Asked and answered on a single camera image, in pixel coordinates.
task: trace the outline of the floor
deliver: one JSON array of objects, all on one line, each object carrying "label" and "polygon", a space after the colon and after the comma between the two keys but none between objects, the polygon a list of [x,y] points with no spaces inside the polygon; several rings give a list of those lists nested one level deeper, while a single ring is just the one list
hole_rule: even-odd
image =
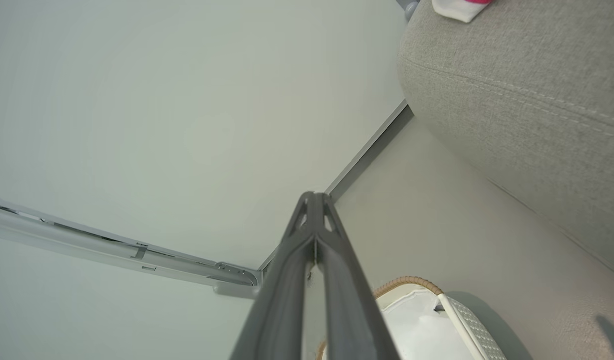
[{"label": "floor", "polygon": [[[412,119],[339,199],[373,289],[431,280],[514,359],[614,359],[614,273],[486,180]],[[305,305],[305,359],[325,336],[322,276]]]}]

